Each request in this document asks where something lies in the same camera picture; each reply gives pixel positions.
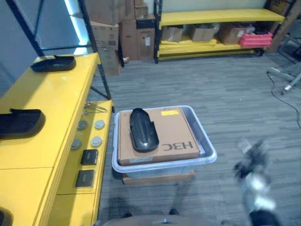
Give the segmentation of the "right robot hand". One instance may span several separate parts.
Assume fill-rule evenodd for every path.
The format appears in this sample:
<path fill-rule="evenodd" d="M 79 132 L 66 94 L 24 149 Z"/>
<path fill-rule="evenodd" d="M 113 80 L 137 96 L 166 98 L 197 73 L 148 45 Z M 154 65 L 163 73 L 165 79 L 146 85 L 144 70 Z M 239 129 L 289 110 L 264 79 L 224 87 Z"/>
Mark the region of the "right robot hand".
<path fill-rule="evenodd" d="M 269 147 L 265 139 L 260 139 L 251 144 L 249 140 L 244 138 L 239 142 L 238 147 L 242 153 L 242 159 L 233 168 L 236 180 L 241 182 L 249 174 L 255 173 L 263 176 L 270 184 L 271 177 L 267 171 Z"/>

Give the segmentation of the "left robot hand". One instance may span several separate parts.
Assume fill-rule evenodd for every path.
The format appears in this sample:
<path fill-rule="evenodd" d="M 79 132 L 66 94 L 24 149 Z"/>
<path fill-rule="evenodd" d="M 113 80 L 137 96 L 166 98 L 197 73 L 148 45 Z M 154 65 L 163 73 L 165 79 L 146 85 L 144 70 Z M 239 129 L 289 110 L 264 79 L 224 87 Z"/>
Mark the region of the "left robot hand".
<path fill-rule="evenodd" d="M 0 208 L 0 226 L 12 226 L 13 224 L 13 215 L 12 213 L 1 207 Z"/>

